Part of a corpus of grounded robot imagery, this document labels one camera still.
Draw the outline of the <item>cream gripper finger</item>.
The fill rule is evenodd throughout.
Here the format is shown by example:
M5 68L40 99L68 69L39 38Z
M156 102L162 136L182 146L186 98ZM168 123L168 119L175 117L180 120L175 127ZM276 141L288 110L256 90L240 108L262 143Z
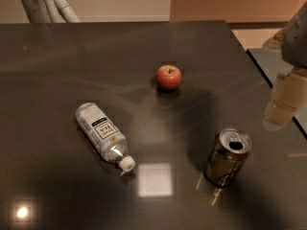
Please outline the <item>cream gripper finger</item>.
M284 34L285 34L285 29L284 28L280 29L278 32L276 32L273 36L271 36L263 43L262 48L268 51L280 51Z
M272 87L262 122L269 131L288 124L307 103L307 69L294 67L288 74L278 74Z

